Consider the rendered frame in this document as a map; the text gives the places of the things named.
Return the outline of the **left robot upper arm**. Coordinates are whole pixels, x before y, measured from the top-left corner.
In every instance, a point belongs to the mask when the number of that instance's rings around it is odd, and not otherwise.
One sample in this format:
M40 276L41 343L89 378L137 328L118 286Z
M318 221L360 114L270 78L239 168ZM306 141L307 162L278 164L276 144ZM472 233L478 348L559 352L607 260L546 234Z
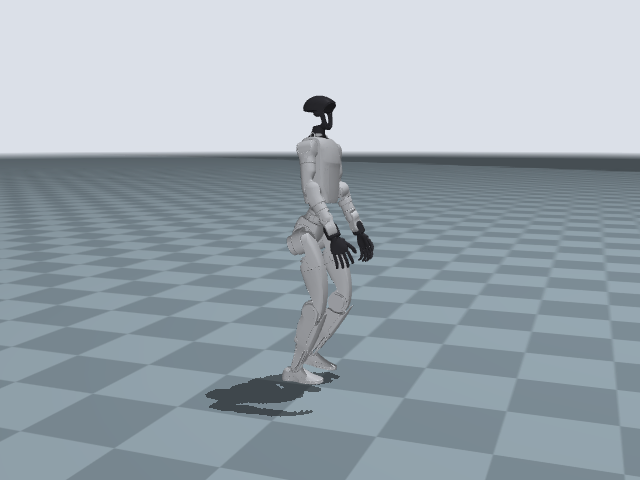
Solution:
M339 153L340 153L340 162L341 162L341 158L342 158L342 149L341 146L339 144L338 148L339 148ZM341 198L345 195L347 195L349 193L349 187L345 182L341 181L341 177L342 177L342 163L340 163L340 177L339 177L339 195L338 198Z

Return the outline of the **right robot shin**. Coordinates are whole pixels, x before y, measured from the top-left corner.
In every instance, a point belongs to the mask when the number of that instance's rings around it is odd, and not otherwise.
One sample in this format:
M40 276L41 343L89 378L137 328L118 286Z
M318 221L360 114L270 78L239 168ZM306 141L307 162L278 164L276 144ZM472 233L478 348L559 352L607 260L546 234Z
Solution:
M309 303L303 306L294 338L296 346L290 367L291 372L298 372L299 369L303 367L303 364L306 362L319 337L327 314L323 315L321 321L317 321L318 316L319 314L313 304Z

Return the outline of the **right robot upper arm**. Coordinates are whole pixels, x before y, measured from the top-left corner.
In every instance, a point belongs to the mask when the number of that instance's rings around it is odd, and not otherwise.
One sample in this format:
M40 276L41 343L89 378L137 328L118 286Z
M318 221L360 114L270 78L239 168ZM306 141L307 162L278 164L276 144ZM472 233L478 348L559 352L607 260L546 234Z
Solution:
M297 144L296 150L300 162L302 191L306 196L305 187L309 182L314 182L313 178L316 173L315 157L318 154L318 146L316 144L316 140L306 140L299 142ZM319 189L321 193L322 191L320 186Z

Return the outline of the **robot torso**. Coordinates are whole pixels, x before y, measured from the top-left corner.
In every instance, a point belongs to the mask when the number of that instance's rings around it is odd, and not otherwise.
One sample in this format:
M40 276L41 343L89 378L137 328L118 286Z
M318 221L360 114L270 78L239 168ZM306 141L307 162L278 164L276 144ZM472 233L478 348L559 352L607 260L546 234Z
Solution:
M312 137L311 134L314 134ZM316 140L318 146L318 154L315 157L316 173L313 181L317 182L321 188L321 196L324 197L325 203L337 203L339 195L339 177L340 177L340 153L336 142L325 134L328 139L319 137L321 133L312 132L306 140ZM301 185L302 186L302 185ZM304 195L304 194L303 194ZM304 195L306 204L307 197ZM305 227L306 231L310 231L315 236L317 242L324 234L323 227L319 223L319 217L316 217L312 209L308 209L306 215L300 216L297 220L294 230Z

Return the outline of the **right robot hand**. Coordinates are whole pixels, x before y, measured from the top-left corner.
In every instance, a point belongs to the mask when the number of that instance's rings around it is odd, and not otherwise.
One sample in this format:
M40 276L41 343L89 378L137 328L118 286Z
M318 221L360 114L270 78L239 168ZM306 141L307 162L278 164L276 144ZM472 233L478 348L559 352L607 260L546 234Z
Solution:
M336 224L335 224L335 226L337 228L338 233L335 233L335 234L333 234L331 236L328 236L328 234L327 234L327 232L326 232L324 227L323 227L323 231L325 233L325 236L326 236L327 240L331 240L330 250L331 250L331 253L333 254L333 257L334 257L336 269L339 268L339 264L338 264L338 260L337 260L337 256L336 255L338 255L338 258L340 260L342 269L344 269L344 263L343 263L343 259L342 259L341 254L343 254L344 260L345 260L347 268L348 268L350 266L349 266L348 258L347 258L345 253L347 253L348 257L351 260L351 263L354 264L354 260L353 260L352 255L350 254L350 252L348 250L348 247L354 253L357 253L357 251L350 243L346 242L344 238L339 237L341 235L341 233L340 233L340 231L339 231L339 229L338 229Z

